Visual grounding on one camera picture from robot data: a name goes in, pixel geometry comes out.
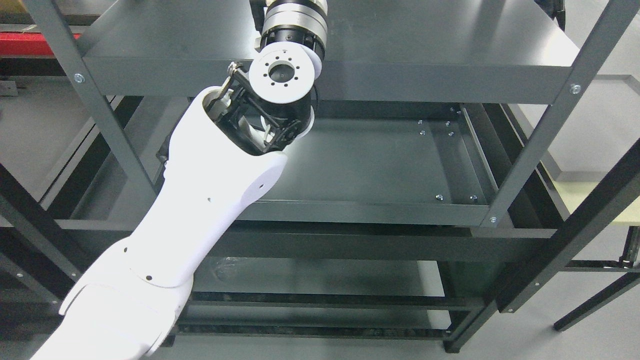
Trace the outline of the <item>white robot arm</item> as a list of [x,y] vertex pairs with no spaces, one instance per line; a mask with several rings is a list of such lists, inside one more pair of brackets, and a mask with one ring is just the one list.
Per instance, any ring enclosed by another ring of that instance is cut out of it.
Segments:
[[281,177],[286,146],[314,124],[311,91],[329,34],[326,0],[252,0],[257,56],[203,89],[168,141],[164,182],[133,232],[62,301],[34,360],[138,360],[176,325],[194,273],[230,225]]

